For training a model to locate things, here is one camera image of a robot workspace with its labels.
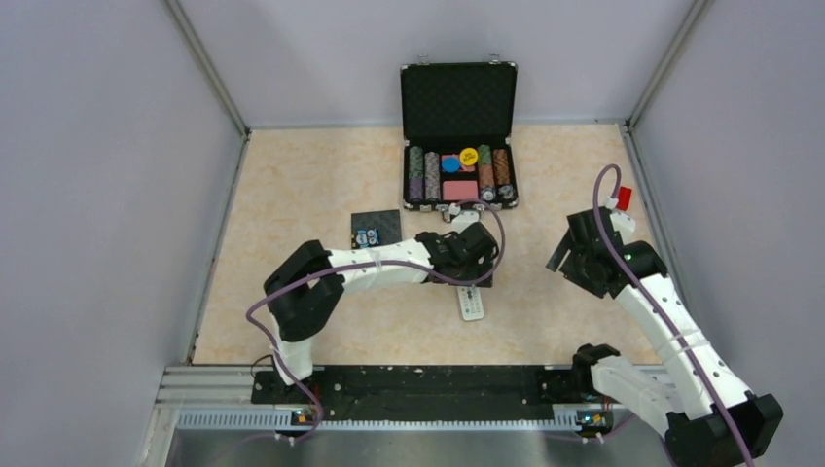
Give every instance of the black square box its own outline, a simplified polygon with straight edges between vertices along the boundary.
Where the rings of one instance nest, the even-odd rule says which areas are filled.
[[[519,204],[510,147],[517,75],[517,66],[506,61],[411,64],[401,68],[405,138],[403,200],[406,209],[444,211],[453,201],[444,199],[444,183],[465,180],[479,183],[475,198],[483,198],[494,209],[510,209]],[[460,154],[465,148],[479,150],[482,146],[489,147],[494,154],[497,162],[494,167],[501,167],[494,171],[492,194],[489,186],[482,190],[480,178],[488,182],[490,173],[489,169],[480,167],[482,161],[475,164],[474,171],[446,172],[442,169],[443,156]],[[421,168],[420,157],[413,156],[411,164],[411,151],[438,154],[438,198],[428,197],[426,189],[422,193],[413,188],[411,192],[411,185],[417,184],[415,178],[420,173],[417,169]],[[499,184],[505,180],[505,174],[509,175],[506,179],[509,183]],[[427,178],[426,170],[422,178]],[[435,178],[431,176],[429,181],[434,182]]]

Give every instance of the case lid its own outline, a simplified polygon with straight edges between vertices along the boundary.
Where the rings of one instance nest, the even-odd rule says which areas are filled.
[[[434,63],[401,70],[404,137],[451,140],[508,136],[513,128],[514,63]]]

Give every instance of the wooden tabletop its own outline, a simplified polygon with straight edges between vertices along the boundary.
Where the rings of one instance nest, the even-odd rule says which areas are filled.
[[[559,364],[583,343],[606,342],[634,363],[659,363],[630,316],[545,269],[566,216],[591,207],[598,171],[615,162],[635,189],[616,126],[516,126],[520,205],[501,212],[507,249],[486,317],[464,322],[455,289],[396,285],[343,298],[313,350],[316,364]],[[350,248],[350,214],[401,207],[397,127],[256,130],[246,154],[197,340],[195,363],[251,363],[266,337],[244,319],[264,280],[303,242]],[[606,180],[605,196],[612,186]],[[628,210],[651,241],[638,191]],[[402,210],[404,237],[449,224]],[[498,236],[489,213],[483,221]],[[262,308],[259,319],[272,325]]]

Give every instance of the white remote control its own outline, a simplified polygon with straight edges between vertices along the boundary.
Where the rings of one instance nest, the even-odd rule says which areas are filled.
[[[482,294],[477,287],[456,287],[458,304],[461,306],[461,317],[464,321],[476,321],[484,318]]]

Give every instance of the red object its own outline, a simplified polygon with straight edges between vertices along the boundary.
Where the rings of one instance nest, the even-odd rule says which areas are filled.
[[[628,187],[619,187],[619,202],[616,204],[616,209],[627,211],[630,206],[631,196],[633,196],[633,190]]]

